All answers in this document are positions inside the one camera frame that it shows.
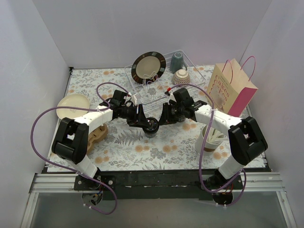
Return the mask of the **black cup lid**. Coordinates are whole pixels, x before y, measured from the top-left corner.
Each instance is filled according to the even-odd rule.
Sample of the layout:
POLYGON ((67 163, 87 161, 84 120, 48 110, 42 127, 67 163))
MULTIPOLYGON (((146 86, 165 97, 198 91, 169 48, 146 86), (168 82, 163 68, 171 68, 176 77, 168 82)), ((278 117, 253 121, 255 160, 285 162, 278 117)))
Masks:
POLYGON ((153 118, 153 117, 148 117, 147 121, 148 121, 149 126, 148 127, 144 127, 143 131, 145 133, 148 133, 148 134, 157 133, 157 131, 159 129, 159 122, 158 122, 158 120, 155 119, 155 118, 153 118))

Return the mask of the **dark translucent takeout cup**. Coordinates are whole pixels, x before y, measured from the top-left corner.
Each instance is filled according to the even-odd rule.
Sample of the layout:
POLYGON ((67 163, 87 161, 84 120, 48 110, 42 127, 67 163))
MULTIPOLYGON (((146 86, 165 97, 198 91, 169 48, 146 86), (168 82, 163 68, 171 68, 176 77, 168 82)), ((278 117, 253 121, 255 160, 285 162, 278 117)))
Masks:
POLYGON ((156 136, 157 131, 144 131, 144 133, 147 138, 153 138, 156 136))

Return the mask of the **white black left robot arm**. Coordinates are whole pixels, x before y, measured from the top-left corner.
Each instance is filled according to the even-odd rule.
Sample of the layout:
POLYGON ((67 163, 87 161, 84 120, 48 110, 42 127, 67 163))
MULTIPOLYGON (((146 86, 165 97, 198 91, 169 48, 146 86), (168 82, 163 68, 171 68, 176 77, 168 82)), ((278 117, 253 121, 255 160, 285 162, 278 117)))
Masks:
POLYGON ((134 103, 127 105, 127 96, 126 92, 115 90, 109 100, 109 109, 103 102, 94 112, 88 112, 75 119, 65 117, 59 123, 51 151, 68 161, 76 172, 86 175, 85 185, 91 190, 100 187, 101 178, 96 175, 98 168, 86 154, 90 133, 116 118, 126 119, 130 127, 139 127, 143 130, 152 127, 153 121, 145 117, 143 106, 134 103))

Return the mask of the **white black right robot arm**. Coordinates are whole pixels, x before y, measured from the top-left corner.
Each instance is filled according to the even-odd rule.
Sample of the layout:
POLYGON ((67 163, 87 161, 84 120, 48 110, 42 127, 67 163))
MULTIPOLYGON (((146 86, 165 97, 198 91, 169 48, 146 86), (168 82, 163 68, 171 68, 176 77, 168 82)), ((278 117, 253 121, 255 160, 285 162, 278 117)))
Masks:
POLYGON ((162 105, 159 125, 177 123, 182 116, 206 124, 229 139, 231 155, 211 177, 202 180, 201 184, 227 188, 243 167, 268 149, 261 129, 253 117, 242 119, 230 116, 215 110, 204 101, 194 101, 186 88, 170 94, 169 101, 162 105))

